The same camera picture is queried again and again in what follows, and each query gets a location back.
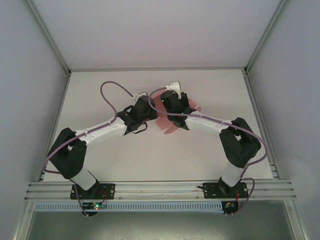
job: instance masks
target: white backdrop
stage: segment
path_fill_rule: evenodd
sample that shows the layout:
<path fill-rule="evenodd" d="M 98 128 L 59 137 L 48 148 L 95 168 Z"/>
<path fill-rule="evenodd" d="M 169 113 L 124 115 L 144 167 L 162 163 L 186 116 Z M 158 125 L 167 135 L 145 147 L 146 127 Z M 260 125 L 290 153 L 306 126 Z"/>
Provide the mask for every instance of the white backdrop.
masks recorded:
<path fill-rule="evenodd" d="M 180 81 L 188 97 L 202 106 L 203 114 L 225 120 L 242 117 L 259 134 L 241 70 L 172 70 L 72 73 L 56 136 L 64 128 L 85 129 L 113 116 L 100 95 L 104 81 L 116 81 L 133 94 L 151 93 Z M 134 103 L 117 86 L 105 85 L 104 93 L 118 112 Z M 228 160 L 220 140 L 184 129 L 165 135 L 154 121 L 148 125 L 145 132 L 114 138 L 93 148 L 86 155 L 85 167 L 100 181 L 213 180 L 222 175 Z M 263 154 L 262 149 L 255 160 Z M 48 169 L 54 169 L 51 163 Z M 250 167 L 246 176 L 272 179 L 268 160 Z M 44 181 L 65 179 L 46 173 Z"/>
<path fill-rule="evenodd" d="M 279 0 L 34 0 L 69 68 L 245 67 Z"/>

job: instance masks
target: pink flower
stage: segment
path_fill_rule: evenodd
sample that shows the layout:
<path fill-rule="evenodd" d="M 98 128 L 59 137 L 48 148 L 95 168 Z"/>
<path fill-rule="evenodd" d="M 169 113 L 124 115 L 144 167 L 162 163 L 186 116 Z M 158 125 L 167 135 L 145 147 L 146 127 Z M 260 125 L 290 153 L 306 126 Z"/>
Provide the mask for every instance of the pink flower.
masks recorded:
<path fill-rule="evenodd" d="M 163 105 L 160 95 L 162 93 L 164 93 L 166 90 L 163 91 L 159 91 L 155 97 L 153 97 L 154 103 L 155 103 L 155 107 L 161 111 L 166 112 L 165 106 Z M 192 100 L 191 98 L 188 98 L 189 100 L 189 106 L 192 109 L 195 109 L 199 112 L 201 112 L 201 106 L 197 107 L 197 103 Z M 161 129 L 161 130 L 165 130 L 164 134 L 172 134 L 174 131 L 176 131 L 178 129 L 177 126 L 175 126 L 171 121 L 169 121 L 169 119 L 167 118 L 167 115 L 164 113 L 157 113 L 158 115 L 158 119 L 155 121 L 156 125 Z"/>

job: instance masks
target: black mounting plate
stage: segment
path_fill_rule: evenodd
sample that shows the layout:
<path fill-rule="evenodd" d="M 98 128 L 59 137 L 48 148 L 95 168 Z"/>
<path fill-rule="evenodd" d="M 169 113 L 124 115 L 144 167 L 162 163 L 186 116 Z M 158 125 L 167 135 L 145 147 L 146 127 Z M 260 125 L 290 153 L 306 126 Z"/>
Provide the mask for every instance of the black mounting plate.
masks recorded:
<path fill-rule="evenodd" d="M 204 182 L 202 186 L 198 188 L 203 189 L 205 199 L 236 199 L 237 192 L 240 199 L 246 199 L 248 197 L 247 184 L 245 182 L 239 182 L 236 186 L 230 188 L 230 193 L 224 195 L 219 189 L 218 182 Z"/>
<path fill-rule="evenodd" d="M 78 186 L 76 189 L 78 191 L 80 200 L 103 200 L 103 199 L 112 200 L 114 199 L 114 196 L 115 196 L 115 188 L 116 188 L 116 185 L 113 183 L 100 183 L 99 191 L 95 194 L 94 198 L 90 198 L 89 192 L 87 192 L 86 190 L 83 190 L 81 187 Z M 75 192 L 75 184 L 72 185 L 70 199 L 77 200 L 77 195 Z"/>

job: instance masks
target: purple cable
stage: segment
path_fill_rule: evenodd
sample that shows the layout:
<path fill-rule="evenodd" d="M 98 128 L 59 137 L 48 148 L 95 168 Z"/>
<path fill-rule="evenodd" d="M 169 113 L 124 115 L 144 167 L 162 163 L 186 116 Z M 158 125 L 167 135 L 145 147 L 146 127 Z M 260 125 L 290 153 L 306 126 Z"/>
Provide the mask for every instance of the purple cable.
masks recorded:
<path fill-rule="evenodd" d="M 213 117 L 209 117 L 209 116 L 205 116 L 205 115 L 199 115 L 199 114 L 181 114 L 181 113 L 170 113 L 170 112 L 166 112 L 166 111 L 161 111 L 157 108 L 155 108 L 152 104 L 151 104 L 151 98 L 152 98 L 152 95 L 155 94 L 156 92 L 158 91 L 162 91 L 162 90 L 166 90 L 167 88 L 166 87 L 162 87 L 162 88 L 159 88 L 157 90 L 154 90 L 150 95 L 149 95 L 149 98 L 148 98 L 148 103 L 150 105 L 150 107 L 157 111 L 158 113 L 162 113 L 162 114 L 165 114 L 165 115 L 169 115 L 169 116 L 177 116 L 177 117 L 196 117 L 196 118 L 202 118 L 202 119 L 207 119 L 209 121 L 212 121 L 212 122 L 215 122 L 215 123 L 218 123 L 218 124 L 223 124 L 223 125 L 226 125 L 228 127 L 232 127 L 234 129 L 238 129 L 240 131 L 243 131 L 247 134 L 250 134 L 251 136 L 255 137 L 256 139 L 258 139 L 264 146 L 264 150 L 265 150 L 265 153 L 264 155 L 256 160 L 256 161 L 253 161 L 253 162 L 250 162 L 250 163 L 247 163 L 247 165 L 244 167 L 241 175 L 240 175 L 240 178 L 242 179 L 245 172 L 247 171 L 248 167 L 253 165 L 253 164 L 258 164 L 260 162 L 262 162 L 264 159 L 266 159 L 266 157 L 268 156 L 268 146 L 267 144 L 265 143 L 265 141 L 260 137 L 258 136 L 257 134 L 253 133 L 252 131 L 249 131 L 243 127 L 239 127 L 239 126 L 236 126 L 236 125 L 233 125 L 231 123 L 228 123 L 228 122 L 224 122 L 222 120 L 219 120 L 219 119 L 215 119 Z M 246 198 L 246 200 L 244 201 L 241 209 L 243 209 L 244 205 L 247 204 L 249 198 L 251 197 L 251 194 L 253 193 L 254 189 L 255 189 L 255 180 L 252 178 L 252 177 L 246 177 L 246 178 L 243 178 L 243 180 L 252 180 L 252 189 L 250 191 L 250 194 L 248 195 L 248 197 Z"/>
<path fill-rule="evenodd" d="M 117 118 L 117 110 L 116 108 L 111 104 L 111 102 L 109 102 L 107 100 L 107 98 L 105 97 L 104 93 L 103 93 L 103 86 L 106 85 L 106 84 L 115 84 L 117 86 L 119 86 L 120 88 L 122 88 L 124 91 L 126 91 L 127 94 L 129 94 L 132 98 L 134 97 L 124 86 L 120 85 L 119 83 L 115 82 L 115 81 L 105 81 L 104 83 L 102 83 L 102 85 L 100 86 L 100 93 L 101 93 L 101 96 L 102 98 L 106 101 L 106 103 L 112 108 L 112 110 L 114 111 L 114 117 L 113 119 L 110 121 L 110 122 L 107 122 L 106 124 L 104 125 L 101 125 L 101 126 L 98 126 L 96 128 L 93 128 L 91 129 L 90 131 L 88 131 L 87 133 L 81 133 L 80 135 L 78 136 L 75 136 L 71 139 L 69 139 L 68 141 L 65 141 L 63 144 L 61 144 L 59 147 L 57 147 L 52 153 L 49 154 L 49 156 L 47 156 L 43 162 L 43 165 L 42 165 L 42 170 L 46 173 L 50 173 L 50 174 L 60 174 L 61 173 L 59 171 L 52 171 L 52 170 L 47 170 L 47 164 L 49 162 L 49 160 L 57 153 L 59 152 L 62 148 L 64 148 L 65 146 L 67 146 L 68 144 L 72 143 L 73 141 L 85 136 L 86 134 L 90 134 L 92 132 L 95 132 L 97 130 L 100 130 L 102 128 L 105 128 L 107 126 L 109 126 L 110 124 L 112 124 L 116 118 Z M 69 179 L 73 184 L 74 184 L 74 189 L 75 189 L 75 194 L 76 194 L 76 198 L 78 200 L 78 203 L 80 205 L 80 208 L 83 212 L 83 214 L 87 217 L 88 214 L 86 213 L 84 207 L 82 206 L 81 202 L 80 202 L 80 198 L 79 198 L 79 195 L 78 195 L 78 190 L 76 188 L 76 183 L 74 181 L 72 181 L 71 179 Z"/>

